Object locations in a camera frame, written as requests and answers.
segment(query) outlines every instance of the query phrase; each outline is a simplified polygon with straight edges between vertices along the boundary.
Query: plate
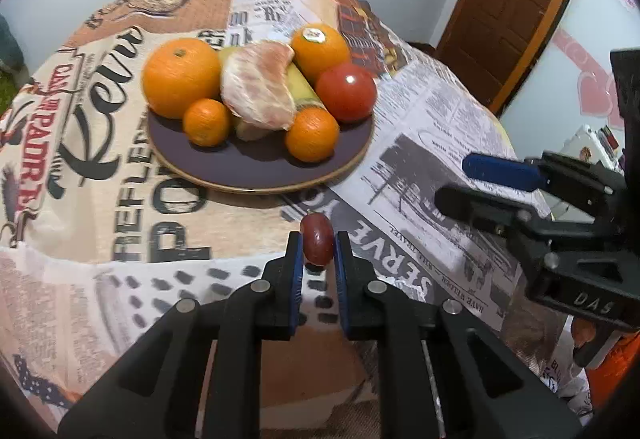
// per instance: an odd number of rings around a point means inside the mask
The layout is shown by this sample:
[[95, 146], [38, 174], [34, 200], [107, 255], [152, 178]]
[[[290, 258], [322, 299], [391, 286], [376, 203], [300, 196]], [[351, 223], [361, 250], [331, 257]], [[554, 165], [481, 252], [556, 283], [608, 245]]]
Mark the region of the plate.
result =
[[340, 127], [334, 154], [317, 164], [305, 164], [290, 156], [284, 131], [258, 141], [230, 136], [222, 145], [193, 145], [182, 131], [182, 122], [149, 110], [147, 130], [158, 159], [185, 179], [238, 194], [276, 194], [302, 190], [339, 177], [353, 168], [367, 151], [373, 136], [373, 119]]

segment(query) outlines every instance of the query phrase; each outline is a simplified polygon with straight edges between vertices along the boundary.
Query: metal screw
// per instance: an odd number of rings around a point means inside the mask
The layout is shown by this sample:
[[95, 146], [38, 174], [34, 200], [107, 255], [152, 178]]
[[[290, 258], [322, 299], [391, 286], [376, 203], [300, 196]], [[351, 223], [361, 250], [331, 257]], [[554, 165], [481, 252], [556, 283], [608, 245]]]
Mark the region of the metal screw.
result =
[[545, 265], [549, 269], [558, 269], [560, 265], [560, 257], [558, 257], [557, 253], [547, 253], [544, 258]]
[[386, 284], [380, 280], [372, 280], [367, 284], [367, 289], [373, 294], [383, 294], [386, 291]]
[[254, 293], [266, 293], [269, 289], [271, 289], [271, 283], [264, 278], [251, 282], [251, 291]]
[[516, 213], [516, 218], [521, 222], [521, 223], [528, 223], [531, 220], [531, 214], [529, 212], [527, 212], [527, 210], [518, 210], [518, 213]]
[[462, 304], [458, 300], [453, 300], [453, 298], [445, 300], [444, 304], [442, 304], [442, 308], [449, 314], [462, 313]]
[[175, 309], [178, 313], [190, 313], [196, 308], [196, 302], [192, 298], [183, 298], [176, 305]]

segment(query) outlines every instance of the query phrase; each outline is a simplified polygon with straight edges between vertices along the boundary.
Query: tablecloth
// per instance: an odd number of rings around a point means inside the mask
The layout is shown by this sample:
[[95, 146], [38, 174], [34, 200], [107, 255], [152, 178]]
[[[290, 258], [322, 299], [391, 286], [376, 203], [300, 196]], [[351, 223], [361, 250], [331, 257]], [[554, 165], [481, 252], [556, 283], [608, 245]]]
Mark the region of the tablecloth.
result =
[[[214, 49], [287, 41], [307, 22], [338, 29], [353, 62], [377, 76], [373, 142], [351, 174], [249, 197], [191, 184], [156, 161], [140, 90], [154, 48], [175, 37]], [[460, 164], [470, 151], [514, 156], [457, 77], [400, 40], [367, 2], [116, 0], [51, 55], [0, 120], [2, 361], [55, 428], [176, 301], [229, 296], [283, 254], [305, 213], [322, 212], [415, 299], [459, 299], [496, 332], [506, 314], [513, 329], [533, 314], [524, 339], [504, 339], [539, 369], [562, 322], [524, 303], [510, 310], [518, 264], [498, 237], [442, 216], [433, 194], [456, 182], [548, 208], [539, 196], [467, 179]], [[378, 433], [375, 347], [342, 336], [332, 278], [306, 267], [296, 336], [263, 346], [266, 435]]]

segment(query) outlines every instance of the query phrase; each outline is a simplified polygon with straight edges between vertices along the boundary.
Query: red tomato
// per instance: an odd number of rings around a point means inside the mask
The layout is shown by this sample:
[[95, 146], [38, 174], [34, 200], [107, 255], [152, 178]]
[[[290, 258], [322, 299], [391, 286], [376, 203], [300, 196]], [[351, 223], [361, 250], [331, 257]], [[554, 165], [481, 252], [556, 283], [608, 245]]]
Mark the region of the red tomato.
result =
[[339, 64], [326, 70], [316, 82], [316, 94], [338, 121], [353, 123], [373, 111], [378, 97], [368, 70], [355, 64]]

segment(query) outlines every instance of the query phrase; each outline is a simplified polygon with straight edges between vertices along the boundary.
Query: orange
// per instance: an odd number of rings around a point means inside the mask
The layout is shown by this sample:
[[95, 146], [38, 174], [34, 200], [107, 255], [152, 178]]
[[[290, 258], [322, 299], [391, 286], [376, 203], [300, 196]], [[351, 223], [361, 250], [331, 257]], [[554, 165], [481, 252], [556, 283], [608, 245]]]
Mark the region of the orange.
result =
[[142, 91], [156, 114], [180, 119], [194, 101], [220, 97], [218, 54], [197, 38], [162, 44], [142, 70]]
[[351, 61], [351, 51], [342, 35], [326, 24], [307, 24], [297, 30], [289, 43], [294, 63], [314, 85], [325, 70]]
[[189, 141], [199, 146], [222, 143], [231, 132], [231, 112], [215, 99], [199, 99], [184, 113], [182, 129]]
[[305, 163], [317, 163], [333, 152], [340, 127], [324, 108], [310, 106], [298, 112], [284, 138], [289, 153]]

